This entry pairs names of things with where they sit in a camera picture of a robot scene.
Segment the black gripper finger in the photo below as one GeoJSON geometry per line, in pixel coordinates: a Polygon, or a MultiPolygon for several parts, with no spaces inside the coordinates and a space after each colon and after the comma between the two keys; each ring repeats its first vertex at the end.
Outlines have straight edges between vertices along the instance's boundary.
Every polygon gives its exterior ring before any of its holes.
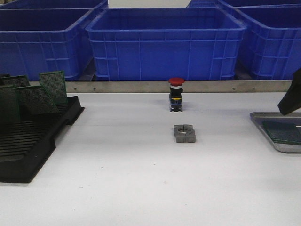
{"type": "Polygon", "coordinates": [[[292,83],[277,106],[283,115],[292,113],[301,107],[301,69],[293,73],[292,83]]]}

